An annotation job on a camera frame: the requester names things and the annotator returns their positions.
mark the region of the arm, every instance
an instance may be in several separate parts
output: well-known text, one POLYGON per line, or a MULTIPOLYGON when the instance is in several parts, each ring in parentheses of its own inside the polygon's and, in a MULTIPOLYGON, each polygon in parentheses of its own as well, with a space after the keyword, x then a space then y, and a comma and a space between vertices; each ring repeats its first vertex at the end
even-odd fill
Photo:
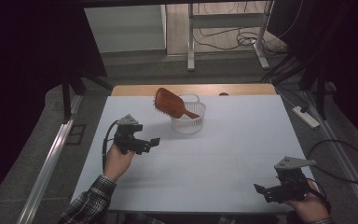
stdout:
MULTIPOLYGON (((309 181, 310 187, 317 190, 312 181, 309 181)), ((305 223, 312 224, 332 224, 333 220, 330 218, 326 207, 321 199, 312 193, 308 193, 303 201, 287 201, 285 202, 293 207, 298 217, 305 223)))
POLYGON ((116 145, 107 153, 103 175, 99 175, 88 191, 81 193, 62 213, 59 223, 93 223, 103 218, 118 179, 130 167, 134 152, 121 154, 116 145))

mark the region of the checkered shirt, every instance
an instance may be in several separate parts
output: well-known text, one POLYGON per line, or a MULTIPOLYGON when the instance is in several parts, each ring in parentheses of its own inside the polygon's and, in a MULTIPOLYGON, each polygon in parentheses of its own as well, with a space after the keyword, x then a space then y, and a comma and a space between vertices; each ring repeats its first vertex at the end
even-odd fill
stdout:
MULTIPOLYGON (((116 184, 104 175, 99 175, 88 191, 81 193, 62 213, 60 224, 101 224, 105 222, 106 211, 110 204, 116 184)), ((132 216, 136 224, 165 224, 143 214, 132 216)), ((216 224, 239 224, 232 216, 221 216, 216 224)), ((310 224, 334 224, 331 218, 310 224)))

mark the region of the human hand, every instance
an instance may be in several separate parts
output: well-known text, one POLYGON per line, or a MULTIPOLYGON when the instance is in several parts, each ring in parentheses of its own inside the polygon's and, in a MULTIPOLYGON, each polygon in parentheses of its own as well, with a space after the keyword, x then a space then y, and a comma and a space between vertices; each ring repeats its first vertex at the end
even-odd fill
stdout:
MULTIPOLYGON (((310 187, 317 190, 312 181, 308 181, 310 187)), ((305 223, 328 218, 328 212, 320 198, 308 193, 303 201, 290 200, 284 202, 296 210, 299 218, 305 223)))
POLYGON ((106 165, 103 174, 109 179, 117 182, 117 180, 124 175, 131 164, 134 151, 129 151, 127 154, 122 154, 115 144, 112 144, 106 156, 106 165))

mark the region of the wooden table edge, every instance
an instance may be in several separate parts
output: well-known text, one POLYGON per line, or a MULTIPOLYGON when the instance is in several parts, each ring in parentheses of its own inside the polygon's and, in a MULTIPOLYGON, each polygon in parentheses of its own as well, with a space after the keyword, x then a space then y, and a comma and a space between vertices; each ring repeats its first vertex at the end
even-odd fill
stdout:
POLYGON ((255 84, 185 84, 185 85, 119 85, 112 90, 112 96, 154 96, 158 88, 165 88, 175 94, 193 92, 197 95, 275 95, 273 85, 255 84))

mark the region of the plastic basket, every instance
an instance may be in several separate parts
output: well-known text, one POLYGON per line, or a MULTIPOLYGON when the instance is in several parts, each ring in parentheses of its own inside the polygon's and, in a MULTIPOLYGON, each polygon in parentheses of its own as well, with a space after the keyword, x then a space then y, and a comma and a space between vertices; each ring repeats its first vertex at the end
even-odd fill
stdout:
POLYGON ((184 133, 184 134, 197 133, 202 128, 206 106, 200 101, 200 98, 197 94, 192 92, 185 92, 180 94, 179 96, 185 96, 185 95, 192 95, 197 97, 197 101, 195 102, 185 102, 185 108, 186 110, 198 114, 200 116, 196 119, 190 119, 190 118, 176 119, 171 117, 172 127, 179 133, 184 133))

